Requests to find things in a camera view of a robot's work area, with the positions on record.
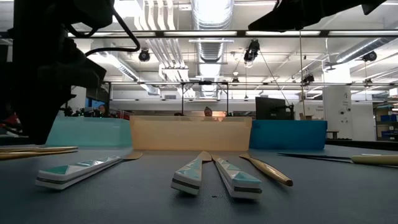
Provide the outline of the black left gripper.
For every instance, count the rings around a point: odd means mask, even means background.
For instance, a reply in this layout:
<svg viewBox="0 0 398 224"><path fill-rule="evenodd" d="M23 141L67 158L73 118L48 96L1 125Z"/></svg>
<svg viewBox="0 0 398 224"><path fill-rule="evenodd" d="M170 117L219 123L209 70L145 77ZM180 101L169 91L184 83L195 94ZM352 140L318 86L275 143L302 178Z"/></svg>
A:
<svg viewBox="0 0 398 224"><path fill-rule="evenodd" d="M34 144L46 143L59 109L73 98L72 86L99 88L106 74L74 40L15 40L14 65L25 75L14 84L14 108Z"/></svg>

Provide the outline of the white ceiling pipe rack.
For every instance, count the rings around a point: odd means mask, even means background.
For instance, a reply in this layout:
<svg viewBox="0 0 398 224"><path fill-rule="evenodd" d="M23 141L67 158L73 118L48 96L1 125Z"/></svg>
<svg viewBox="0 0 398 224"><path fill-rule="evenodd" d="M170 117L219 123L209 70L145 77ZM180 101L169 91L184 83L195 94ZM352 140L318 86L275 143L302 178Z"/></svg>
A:
<svg viewBox="0 0 398 224"><path fill-rule="evenodd" d="M136 0L138 16L136 29L144 31L175 30L173 0ZM187 82L188 66L184 62L178 39L147 39L147 45L159 61L159 75L163 80Z"/></svg>

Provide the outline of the black rig crossbar with lights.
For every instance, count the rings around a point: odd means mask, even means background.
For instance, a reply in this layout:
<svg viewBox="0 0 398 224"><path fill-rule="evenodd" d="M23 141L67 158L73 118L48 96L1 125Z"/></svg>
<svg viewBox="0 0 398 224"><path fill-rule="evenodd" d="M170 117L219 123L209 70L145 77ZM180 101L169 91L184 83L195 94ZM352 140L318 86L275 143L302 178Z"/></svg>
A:
<svg viewBox="0 0 398 224"><path fill-rule="evenodd" d="M137 38L379 38L398 37L398 29L392 30L289 30L285 32L250 30L172 30L139 31L133 33Z"/></svg>

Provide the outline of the mosaic-handled silver utensil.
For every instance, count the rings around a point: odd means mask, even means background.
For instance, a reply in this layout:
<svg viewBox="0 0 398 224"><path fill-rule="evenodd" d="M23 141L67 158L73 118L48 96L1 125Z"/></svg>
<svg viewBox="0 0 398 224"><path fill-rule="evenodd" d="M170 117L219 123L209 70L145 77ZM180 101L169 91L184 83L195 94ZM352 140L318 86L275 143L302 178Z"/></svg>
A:
<svg viewBox="0 0 398 224"><path fill-rule="evenodd" d="M257 200L262 194L262 181L246 173L227 160L212 154L215 166L232 198Z"/></svg>
<svg viewBox="0 0 398 224"><path fill-rule="evenodd" d="M174 172L171 188L197 195L201 186L202 165L204 162L212 161L211 155L202 151L194 160Z"/></svg>

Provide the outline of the blue-grey table mat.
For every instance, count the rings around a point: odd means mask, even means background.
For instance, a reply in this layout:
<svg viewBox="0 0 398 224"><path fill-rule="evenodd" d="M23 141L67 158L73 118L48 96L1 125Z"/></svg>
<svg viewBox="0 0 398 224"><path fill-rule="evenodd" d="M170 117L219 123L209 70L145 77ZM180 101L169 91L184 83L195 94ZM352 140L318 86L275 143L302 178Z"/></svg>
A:
<svg viewBox="0 0 398 224"><path fill-rule="evenodd" d="M197 196L172 189L174 172L195 152L146 151L62 191L35 184L41 169L129 153L129 147L83 147L1 161L0 224L398 224L398 167L303 159L295 151L250 150L290 177L292 187L237 152L220 153L261 180L257 200L231 198L212 162L203 166Z"/></svg>

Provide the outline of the white pillar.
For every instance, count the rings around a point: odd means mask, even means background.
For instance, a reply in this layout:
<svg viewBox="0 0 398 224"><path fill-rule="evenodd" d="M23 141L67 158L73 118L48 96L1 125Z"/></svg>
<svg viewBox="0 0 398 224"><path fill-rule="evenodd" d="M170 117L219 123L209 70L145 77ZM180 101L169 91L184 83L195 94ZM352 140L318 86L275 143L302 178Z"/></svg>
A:
<svg viewBox="0 0 398 224"><path fill-rule="evenodd" d="M351 90L348 86L327 86L323 88L324 120L328 130L338 131L338 137L353 138L353 117Z"/></svg>

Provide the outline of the large black monitor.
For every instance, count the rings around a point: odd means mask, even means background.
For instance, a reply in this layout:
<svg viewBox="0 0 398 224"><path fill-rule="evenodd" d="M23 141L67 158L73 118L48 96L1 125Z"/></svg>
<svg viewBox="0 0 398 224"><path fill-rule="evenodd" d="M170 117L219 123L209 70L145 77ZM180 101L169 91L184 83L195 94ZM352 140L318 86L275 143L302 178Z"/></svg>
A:
<svg viewBox="0 0 398 224"><path fill-rule="evenodd" d="M294 105L283 99L256 97L256 119L294 120Z"/></svg>

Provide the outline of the orange translucent plastic bin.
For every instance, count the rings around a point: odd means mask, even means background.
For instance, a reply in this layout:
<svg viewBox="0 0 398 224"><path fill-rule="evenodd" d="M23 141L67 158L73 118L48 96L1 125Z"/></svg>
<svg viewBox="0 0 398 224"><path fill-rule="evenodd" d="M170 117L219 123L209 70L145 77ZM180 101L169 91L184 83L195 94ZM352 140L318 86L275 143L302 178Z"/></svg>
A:
<svg viewBox="0 0 398 224"><path fill-rule="evenodd" d="M145 151L227 151L249 149L248 117L131 116L132 147Z"/></svg>

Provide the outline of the teal translucent plastic bin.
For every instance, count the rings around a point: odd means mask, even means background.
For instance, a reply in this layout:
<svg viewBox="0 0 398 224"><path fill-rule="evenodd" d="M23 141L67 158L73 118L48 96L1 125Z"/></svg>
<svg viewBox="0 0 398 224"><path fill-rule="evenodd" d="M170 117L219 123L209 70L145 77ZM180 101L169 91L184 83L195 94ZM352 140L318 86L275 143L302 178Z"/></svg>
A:
<svg viewBox="0 0 398 224"><path fill-rule="evenodd" d="M45 143L47 146L132 146L128 120L58 116Z"/></svg>

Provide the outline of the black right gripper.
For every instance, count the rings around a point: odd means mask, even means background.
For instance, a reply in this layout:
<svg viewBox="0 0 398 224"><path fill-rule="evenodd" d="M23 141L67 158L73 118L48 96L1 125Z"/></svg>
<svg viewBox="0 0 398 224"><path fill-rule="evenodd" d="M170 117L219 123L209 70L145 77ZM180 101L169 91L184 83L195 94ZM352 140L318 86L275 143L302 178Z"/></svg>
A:
<svg viewBox="0 0 398 224"><path fill-rule="evenodd" d="M311 24L324 17L361 6L367 16L387 0L313 0L310 15ZM305 4L307 0L277 0L273 10L248 25L248 30L278 31L300 30L307 25Z"/></svg>

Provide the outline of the gold metal spoon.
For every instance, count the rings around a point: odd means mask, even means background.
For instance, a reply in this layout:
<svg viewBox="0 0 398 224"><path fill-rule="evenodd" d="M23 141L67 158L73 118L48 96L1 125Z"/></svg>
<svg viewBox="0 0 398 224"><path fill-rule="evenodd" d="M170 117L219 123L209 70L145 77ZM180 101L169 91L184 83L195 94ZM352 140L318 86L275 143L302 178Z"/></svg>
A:
<svg viewBox="0 0 398 224"><path fill-rule="evenodd" d="M0 148L0 153L8 152L59 152L70 151L78 149L77 146L64 146L64 147L7 147Z"/></svg>

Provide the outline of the blue plastic bin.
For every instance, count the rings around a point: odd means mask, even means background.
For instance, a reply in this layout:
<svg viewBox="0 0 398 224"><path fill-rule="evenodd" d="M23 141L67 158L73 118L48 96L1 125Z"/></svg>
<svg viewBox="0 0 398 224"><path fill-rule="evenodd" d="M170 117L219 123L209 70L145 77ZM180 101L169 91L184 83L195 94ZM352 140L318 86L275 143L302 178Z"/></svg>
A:
<svg viewBox="0 0 398 224"><path fill-rule="evenodd" d="M322 150L326 121L254 120L249 147L260 150Z"/></svg>

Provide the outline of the silver ventilation duct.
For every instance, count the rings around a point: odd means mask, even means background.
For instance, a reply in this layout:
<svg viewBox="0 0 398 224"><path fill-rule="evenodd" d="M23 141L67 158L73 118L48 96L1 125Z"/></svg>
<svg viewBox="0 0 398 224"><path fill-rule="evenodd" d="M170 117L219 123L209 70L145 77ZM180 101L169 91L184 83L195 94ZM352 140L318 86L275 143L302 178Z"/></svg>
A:
<svg viewBox="0 0 398 224"><path fill-rule="evenodd" d="M191 0L194 30L228 30L234 0ZM203 81L217 82L226 44L221 38L200 39L197 43L198 70Z"/></svg>
<svg viewBox="0 0 398 224"><path fill-rule="evenodd" d="M374 50L386 45L393 40L396 40L396 37L378 37L378 38L369 38L361 41L360 43L352 46L348 50L338 54L336 56L336 63L347 63L363 55L366 55Z"/></svg>

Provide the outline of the thin metal pole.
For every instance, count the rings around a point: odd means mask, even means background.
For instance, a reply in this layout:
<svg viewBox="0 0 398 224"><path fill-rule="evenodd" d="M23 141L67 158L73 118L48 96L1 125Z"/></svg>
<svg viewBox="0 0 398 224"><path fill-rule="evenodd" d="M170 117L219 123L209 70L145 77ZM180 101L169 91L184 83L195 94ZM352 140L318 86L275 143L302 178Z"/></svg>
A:
<svg viewBox="0 0 398 224"><path fill-rule="evenodd" d="M304 94L304 87L303 87L303 54L302 54L302 31L299 31L299 47L300 47L300 87L301 87L301 95L300 101L302 103L303 109L303 120L307 120L306 112L305 112L305 94Z"/></svg>

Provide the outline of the black background table frame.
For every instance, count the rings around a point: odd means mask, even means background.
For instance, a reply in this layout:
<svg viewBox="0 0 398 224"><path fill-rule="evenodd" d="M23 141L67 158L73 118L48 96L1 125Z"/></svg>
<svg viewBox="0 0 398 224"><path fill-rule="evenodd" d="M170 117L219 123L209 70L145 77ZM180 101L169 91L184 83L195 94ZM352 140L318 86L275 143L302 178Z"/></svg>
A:
<svg viewBox="0 0 398 224"><path fill-rule="evenodd" d="M192 87L193 85L216 85L226 94L226 114L229 115L229 86L230 82L211 82L211 81L198 81L198 82L103 82L104 85L108 85L108 103L110 101L125 101L125 102L133 102L133 101L171 101L171 102L181 102L181 113L184 113L184 103L185 102L194 102L193 98L185 98L184 97L184 87L185 85L189 85ZM145 98L145 99L114 99L113 98L113 89L116 85L179 85L182 89L182 95L180 99L166 99L162 96L157 98Z"/></svg>

